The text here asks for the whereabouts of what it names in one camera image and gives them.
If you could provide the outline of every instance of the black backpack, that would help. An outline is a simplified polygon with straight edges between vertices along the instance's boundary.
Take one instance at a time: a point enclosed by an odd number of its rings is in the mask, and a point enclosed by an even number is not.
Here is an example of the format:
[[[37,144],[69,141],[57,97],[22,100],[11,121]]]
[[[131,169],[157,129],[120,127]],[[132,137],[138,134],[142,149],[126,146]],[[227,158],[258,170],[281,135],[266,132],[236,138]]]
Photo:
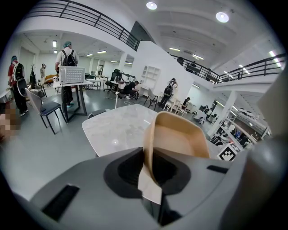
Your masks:
[[[173,85],[175,84],[175,82],[170,82],[169,85],[165,88],[164,90],[164,94],[167,96],[171,96],[172,92],[173,92]]]
[[[14,79],[15,81],[19,81],[24,79],[25,75],[24,75],[24,66],[21,63],[14,63],[14,69],[13,69],[13,75],[14,75]]]
[[[68,56],[64,50],[62,50],[62,52],[65,55],[65,58],[62,62],[62,66],[76,66],[75,59],[73,57],[74,50],[72,50],[71,54],[69,54]]]

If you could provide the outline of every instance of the fluorescent light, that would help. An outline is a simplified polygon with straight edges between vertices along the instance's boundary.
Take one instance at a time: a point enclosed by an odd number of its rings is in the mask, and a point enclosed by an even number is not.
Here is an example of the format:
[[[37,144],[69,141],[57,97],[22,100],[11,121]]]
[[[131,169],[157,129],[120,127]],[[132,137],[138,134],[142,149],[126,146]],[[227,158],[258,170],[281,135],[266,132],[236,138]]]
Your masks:
[[[270,51],[269,54],[270,54],[272,57],[275,57],[275,56],[276,56],[273,51]]]
[[[221,105],[222,107],[225,107],[224,105],[222,105],[219,101],[216,101],[219,105]]]
[[[169,49],[172,49],[172,50],[175,50],[175,51],[180,51],[179,49],[171,48],[171,47],[169,47]]]
[[[146,6],[147,6],[148,9],[152,9],[152,10],[157,9],[157,5],[155,3],[153,3],[153,2],[148,2],[146,4]]]
[[[218,12],[216,14],[216,18],[218,21],[222,22],[222,23],[226,23],[229,21],[229,17],[227,14],[223,13],[223,12]]]
[[[274,61],[276,62],[276,64],[278,65],[278,67],[281,67],[281,64],[279,63],[278,58],[275,58]]]
[[[197,56],[197,55],[195,55],[195,54],[192,54],[192,56],[195,57],[195,58],[199,58],[199,59],[201,59],[201,60],[204,60],[204,58],[202,58],[202,57],[200,57],[200,56]]]

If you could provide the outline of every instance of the gray chair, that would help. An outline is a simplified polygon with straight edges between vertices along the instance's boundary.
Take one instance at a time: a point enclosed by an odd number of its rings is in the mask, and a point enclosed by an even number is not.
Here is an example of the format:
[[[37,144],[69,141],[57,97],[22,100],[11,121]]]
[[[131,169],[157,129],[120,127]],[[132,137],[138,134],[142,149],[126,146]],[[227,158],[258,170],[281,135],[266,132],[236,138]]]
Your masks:
[[[154,110],[155,110],[156,109],[156,104],[157,104],[157,101],[158,101],[158,96],[154,95],[152,93],[151,89],[148,89],[148,97],[147,97],[147,99],[146,99],[146,101],[144,102],[143,105],[145,105],[145,103],[147,102],[148,98],[150,99],[150,105],[148,106],[148,108],[152,105],[153,102],[155,102],[155,108],[154,108]]]
[[[65,120],[64,114],[62,112],[61,105],[56,103],[56,102],[46,102],[45,104],[42,105],[42,99],[39,96],[31,93],[27,88],[25,90],[26,90],[27,95],[31,101],[31,104],[33,105],[34,109],[39,113],[45,127],[47,128],[47,125],[45,124],[45,121],[43,120],[43,116],[45,116],[47,118],[47,121],[50,125],[50,128],[52,129],[52,132],[55,135],[56,133],[54,132],[54,130],[51,126],[51,123],[48,119],[48,115],[54,112],[56,114],[57,119],[59,120],[59,117],[57,116],[56,110],[60,109],[62,117],[63,117],[65,123],[67,123]]]

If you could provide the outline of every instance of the balcony railing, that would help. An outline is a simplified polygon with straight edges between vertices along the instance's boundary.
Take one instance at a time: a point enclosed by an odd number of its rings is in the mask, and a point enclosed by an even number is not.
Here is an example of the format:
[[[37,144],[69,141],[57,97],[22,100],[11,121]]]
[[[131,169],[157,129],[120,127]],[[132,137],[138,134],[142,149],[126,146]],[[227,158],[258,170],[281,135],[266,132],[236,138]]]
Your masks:
[[[213,84],[216,84],[219,81],[219,75],[210,69],[199,65],[198,63],[194,63],[188,59],[178,57],[175,55],[171,55],[175,58],[180,65],[182,65],[186,71],[198,75],[201,78],[204,78],[206,81],[210,81]]]
[[[137,51],[139,40],[137,40],[127,29],[105,14],[69,0],[43,0],[38,2],[25,16],[31,17],[58,17],[81,22],[116,37]]]
[[[222,74],[219,77],[218,83],[240,80],[248,77],[255,76],[270,76],[270,75],[278,75],[286,61],[286,54],[279,54],[275,57],[269,57],[249,65],[243,66],[236,70],[232,70],[227,74]]]

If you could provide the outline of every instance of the concrete floor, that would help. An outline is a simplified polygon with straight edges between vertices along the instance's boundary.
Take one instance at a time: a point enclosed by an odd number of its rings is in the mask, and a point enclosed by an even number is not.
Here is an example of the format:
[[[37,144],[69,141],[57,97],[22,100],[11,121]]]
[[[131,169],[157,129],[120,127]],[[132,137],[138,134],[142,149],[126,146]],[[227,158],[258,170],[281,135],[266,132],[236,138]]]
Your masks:
[[[46,88],[46,93],[48,98],[44,97],[44,102],[61,102],[61,95],[55,95],[52,87]],[[87,113],[99,109],[114,109],[115,100],[106,97],[107,92],[103,90],[84,91]],[[144,101],[145,98],[140,98],[137,103],[143,104]],[[118,102],[117,107],[120,106],[126,106],[124,100]],[[11,189],[30,200],[47,182],[71,166],[96,157],[96,154],[82,129],[86,116],[74,116],[66,124],[59,110],[59,121],[55,114],[50,114],[49,119],[56,132],[54,135],[50,128],[45,128],[33,107],[28,106],[28,109],[29,112],[20,119],[21,129],[17,136],[1,144],[0,157],[2,172]],[[196,123],[190,114],[185,118]],[[205,122],[203,126],[199,126],[206,133],[211,124]]]

